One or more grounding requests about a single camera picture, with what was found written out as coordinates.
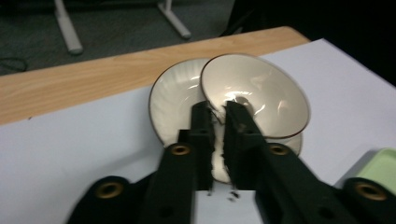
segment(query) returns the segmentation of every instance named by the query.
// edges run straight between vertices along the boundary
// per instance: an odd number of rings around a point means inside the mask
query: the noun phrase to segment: green object
[[[382,148],[361,169],[358,177],[375,181],[396,195],[396,148]]]

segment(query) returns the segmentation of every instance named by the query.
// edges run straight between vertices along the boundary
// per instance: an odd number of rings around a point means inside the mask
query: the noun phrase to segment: cable
[[[28,64],[20,58],[0,58],[0,67],[4,67],[15,72],[25,72]]]

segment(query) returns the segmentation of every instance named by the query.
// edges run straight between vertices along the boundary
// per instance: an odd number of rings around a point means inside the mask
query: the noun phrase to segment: white paper
[[[367,152],[396,147],[396,90],[326,40],[262,56],[302,87],[311,108],[300,158],[322,181],[342,178]],[[88,186],[135,182],[156,170],[150,87],[0,126],[0,223],[65,223]],[[235,202],[217,183],[197,193],[196,223],[262,223],[253,192]]]

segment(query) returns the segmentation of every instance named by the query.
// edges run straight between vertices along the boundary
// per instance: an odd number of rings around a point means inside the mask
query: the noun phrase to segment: dish
[[[212,156],[213,178],[219,182],[230,184],[230,177],[224,168],[223,154],[223,141],[222,136],[224,135],[224,126],[220,125],[218,122],[214,125],[216,142],[215,142],[215,152]],[[279,143],[289,147],[297,155],[300,154],[303,145],[303,133],[298,133],[297,135],[290,138],[283,139],[266,139],[268,143]]]
[[[307,99],[288,74],[251,55],[224,54],[211,59],[201,74],[205,98],[224,123],[227,101],[245,105],[268,138],[289,138],[309,121]]]
[[[209,59],[192,59],[166,69],[149,95],[151,123],[163,145],[175,143],[180,129],[190,128],[191,107],[205,100],[200,75]]]
[[[361,169],[357,177],[373,180],[396,194],[396,148],[380,149]]]

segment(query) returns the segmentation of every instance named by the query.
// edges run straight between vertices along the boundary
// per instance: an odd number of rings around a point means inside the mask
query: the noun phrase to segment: white metal leg
[[[80,54],[83,48],[79,42],[76,30],[71,22],[63,0],[55,0],[55,16],[64,37],[64,42],[71,54]]]
[[[178,19],[175,13],[172,11],[172,0],[165,0],[164,3],[159,3],[158,8],[163,15],[168,19],[171,24],[177,29],[181,36],[184,38],[190,38],[191,32],[184,26],[184,24]]]

